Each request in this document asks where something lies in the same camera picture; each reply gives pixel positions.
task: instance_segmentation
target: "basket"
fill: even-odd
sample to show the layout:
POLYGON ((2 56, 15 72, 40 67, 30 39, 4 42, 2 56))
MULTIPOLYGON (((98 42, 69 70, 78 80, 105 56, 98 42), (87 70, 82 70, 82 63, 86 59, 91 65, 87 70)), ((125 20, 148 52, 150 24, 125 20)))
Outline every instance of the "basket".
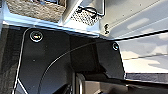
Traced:
POLYGON ((66 0, 60 0, 60 5, 46 2, 45 5, 30 0, 6 0, 9 11, 13 14, 28 16, 41 20, 58 22, 66 9, 66 0))
POLYGON ((81 7, 78 6, 76 11, 72 14, 71 19, 82 22, 89 26, 94 25, 97 21, 102 19, 102 15, 98 15, 97 10, 92 7, 81 7))

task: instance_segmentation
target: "white panel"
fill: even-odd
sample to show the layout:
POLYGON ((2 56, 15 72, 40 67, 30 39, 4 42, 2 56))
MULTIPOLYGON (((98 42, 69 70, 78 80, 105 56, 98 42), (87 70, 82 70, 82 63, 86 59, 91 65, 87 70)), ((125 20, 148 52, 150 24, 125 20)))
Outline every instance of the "white panel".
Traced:
POLYGON ((122 59, 168 54, 168 33, 121 41, 118 44, 120 45, 122 59))
POLYGON ((168 56, 123 60, 127 73, 168 73, 168 56))
POLYGON ((101 28, 103 28, 103 25, 105 23, 109 23, 110 33, 108 35, 104 34, 103 29, 101 30, 101 34, 108 39, 116 38, 126 33, 133 32, 137 29, 140 29, 144 26, 147 26, 149 24, 155 23, 156 21, 159 21, 168 17, 167 0, 148 0, 148 1, 138 0, 139 2, 137 2, 137 0, 127 0, 125 2, 123 1, 123 3, 121 3, 121 0, 119 1, 120 2, 118 3, 114 3, 114 5, 111 5, 111 6, 109 5, 109 9, 107 6, 106 16, 101 21, 101 24, 102 24, 101 28), (136 12, 131 14, 128 12, 130 10, 136 10, 136 12), (129 16, 127 17, 124 16, 125 18, 120 17, 120 14, 122 13, 126 13, 129 16), (120 21, 114 21, 115 17, 120 18, 120 21))

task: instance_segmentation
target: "white surface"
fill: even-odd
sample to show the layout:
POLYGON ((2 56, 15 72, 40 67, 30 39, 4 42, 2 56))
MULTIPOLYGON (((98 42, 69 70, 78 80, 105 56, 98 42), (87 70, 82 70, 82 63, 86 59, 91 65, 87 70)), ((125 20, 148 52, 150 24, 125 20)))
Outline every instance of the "white surface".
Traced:
POLYGON ((123 60, 127 73, 168 73, 168 56, 123 60))
MULTIPOLYGON (((168 29, 168 0, 111 0, 107 4, 107 15, 101 24, 110 23, 110 33, 105 35, 102 30, 103 38, 111 40, 168 29)), ((126 72, 168 73, 168 33, 118 43, 126 72)))
POLYGON ((145 25, 167 17, 164 0, 108 0, 106 15, 101 20, 101 34, 108 39, 119 37, 145 25), (110 31, 105 35, 104 25, 108 23, 110 31))

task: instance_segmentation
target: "black cable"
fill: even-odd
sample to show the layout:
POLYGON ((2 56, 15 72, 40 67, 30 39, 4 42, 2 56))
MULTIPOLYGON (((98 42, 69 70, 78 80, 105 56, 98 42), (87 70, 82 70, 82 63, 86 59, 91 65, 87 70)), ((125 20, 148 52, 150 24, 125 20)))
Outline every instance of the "black cable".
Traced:
POLYGON ((153 35, 157 35, 157 34, 161 34, 161 33, 167 33, 168 30, 164 30, 164 31, 158 31, 158 32, 153 32, 153 33, 148 33, 148 34, 142 34, 142 35, 137 35, 137 36, 133 36, 133 37, 128 37, 128 38, 122 38, 122 39, 113 39, 113 40, 104 40, 104 41, 99 41, 99 42, 91 42, 91 43, 87 43, 87 44, 84 44, 82 46, 79 46, 79 47, 76 47, 72 50, 69 50, 67 52, 65 52, 64 54, 60 55, 59 57, 57 57, 53 62, 50 63, 50 65, 46 68, 46 70, 44 71, 41 79, 40 79, 40 83, 39 83, 39 86, 38 86, 38 92, 37 94, 40 94, 40 91, 41 91, 41 85, 42 85, 42 82, 43 82, 43 79, 45 77, 45 75, 47 74, 48 70, 50 69, 50 67, 56 62, 58 61, 60 58, 62 58, 63 56, 65 56, 66 54, 69 54, 75 50, 78 50, 80 48, 83 48, 83 47, 86 47, 86 46, 89 46, 89 45, 92 45, 92 44, 97 44, 97 43, 106 43, 106 42, 112 42, 112 41, 124 41, 124 40, 132 40, 132 39, 138 39, 138 38, 143 38, 143 37, 147 37, 147 36, 153 36, 153 35))

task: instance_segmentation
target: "wicker basket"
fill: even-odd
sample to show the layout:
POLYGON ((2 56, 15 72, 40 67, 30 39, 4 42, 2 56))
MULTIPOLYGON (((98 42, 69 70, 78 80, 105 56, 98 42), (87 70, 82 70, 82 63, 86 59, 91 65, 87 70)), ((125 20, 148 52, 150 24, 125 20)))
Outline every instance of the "wicker basket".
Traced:
POLYGON ((41 5, 30 0, 6 1, 11 13, 56 23, 66 9, 66 0, 61 0, 60 5, 50 2, 45 2, 45 5, 41 5))

